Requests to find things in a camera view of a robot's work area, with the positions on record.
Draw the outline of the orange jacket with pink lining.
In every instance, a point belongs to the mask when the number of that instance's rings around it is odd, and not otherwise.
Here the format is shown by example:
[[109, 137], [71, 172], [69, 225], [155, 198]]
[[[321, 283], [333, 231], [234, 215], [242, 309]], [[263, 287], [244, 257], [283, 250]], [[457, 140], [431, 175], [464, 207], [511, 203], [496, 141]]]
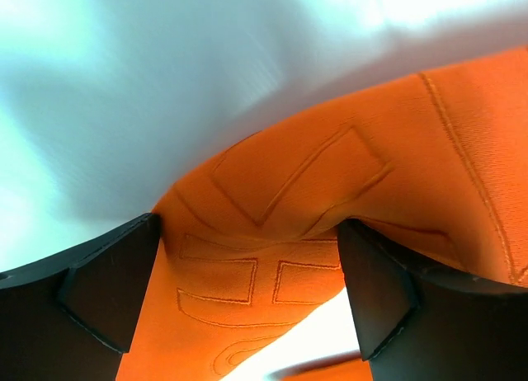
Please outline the orange jacket with pink lining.
[[154, 207], [162, 237], [120, 380], [218, 380], [344, 286], [359, 219], [527, 284], [527, 50], [314, 106], [212, 157]]

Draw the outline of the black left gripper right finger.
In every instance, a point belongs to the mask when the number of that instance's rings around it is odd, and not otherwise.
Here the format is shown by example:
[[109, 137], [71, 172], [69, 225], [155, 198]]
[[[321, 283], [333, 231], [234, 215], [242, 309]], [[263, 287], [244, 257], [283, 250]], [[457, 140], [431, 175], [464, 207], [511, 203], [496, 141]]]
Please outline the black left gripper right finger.
[[527, 380], [527, 291], [456, 270], [362, 222], [337, 247], [375, 380]]

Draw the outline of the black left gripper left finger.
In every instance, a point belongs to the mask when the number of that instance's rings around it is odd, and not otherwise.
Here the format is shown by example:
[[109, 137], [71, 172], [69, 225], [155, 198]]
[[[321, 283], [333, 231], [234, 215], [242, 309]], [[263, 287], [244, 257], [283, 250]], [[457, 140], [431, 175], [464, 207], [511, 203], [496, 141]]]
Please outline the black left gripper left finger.
[[130, 351], [160, 239], [143, 214], [1, 274], [3, 380], [114, 380]]

